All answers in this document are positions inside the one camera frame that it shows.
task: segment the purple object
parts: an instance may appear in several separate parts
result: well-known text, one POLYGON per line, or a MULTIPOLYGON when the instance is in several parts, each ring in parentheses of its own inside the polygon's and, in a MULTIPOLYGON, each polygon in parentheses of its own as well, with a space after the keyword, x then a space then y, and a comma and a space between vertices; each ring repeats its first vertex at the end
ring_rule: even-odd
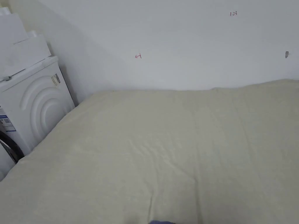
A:
POLYGON ((160 222, 160 221, 157 221, 157 220, 153 220, 149 224, 174 224, 174 223, 167 222, 167 221, 160 222))

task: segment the white box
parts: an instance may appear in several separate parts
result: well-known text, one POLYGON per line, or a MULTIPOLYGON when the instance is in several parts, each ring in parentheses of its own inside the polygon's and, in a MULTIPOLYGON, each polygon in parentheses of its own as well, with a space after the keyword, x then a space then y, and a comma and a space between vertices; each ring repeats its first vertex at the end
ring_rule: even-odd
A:
POLYGON ((10 14, 10 10, 8 7, 3 7, 3 8, 0 7, 0 16, 9 15, 9 14, 10 14))
POLYGON ((28 35, 18 14, 0 16, 0 45, 15 44, 27 38, 28 35))
POLYGON ((12 76, 51 56, 42 34, 4 47, 0 51, 0 74, 12 76))

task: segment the bed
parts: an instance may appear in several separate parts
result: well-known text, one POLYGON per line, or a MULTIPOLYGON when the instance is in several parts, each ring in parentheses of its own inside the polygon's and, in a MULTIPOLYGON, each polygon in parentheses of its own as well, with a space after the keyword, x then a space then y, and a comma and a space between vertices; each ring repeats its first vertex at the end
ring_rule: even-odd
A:
POLYGON ((5 224, 297 223, 299 82, 108 91, 0 183, 5 224))

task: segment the white wall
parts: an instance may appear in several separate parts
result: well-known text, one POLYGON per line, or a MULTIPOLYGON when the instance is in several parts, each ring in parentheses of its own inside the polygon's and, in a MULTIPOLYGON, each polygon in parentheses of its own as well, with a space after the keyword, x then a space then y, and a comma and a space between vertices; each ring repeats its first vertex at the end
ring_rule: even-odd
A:
POLYGON ((298 0, 9 2, 28 30, 44 33, 78 102, 107 89, 299 79, 298 0))

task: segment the wall mark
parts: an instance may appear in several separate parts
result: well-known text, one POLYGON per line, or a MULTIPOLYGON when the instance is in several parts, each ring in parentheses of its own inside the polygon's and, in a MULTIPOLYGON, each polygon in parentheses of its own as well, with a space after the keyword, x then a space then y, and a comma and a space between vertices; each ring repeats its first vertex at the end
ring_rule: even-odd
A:
POLYGON ((233 12, 233 14, 231 13, 231 16, 236 16, 237 15, 237 11, 233 12))

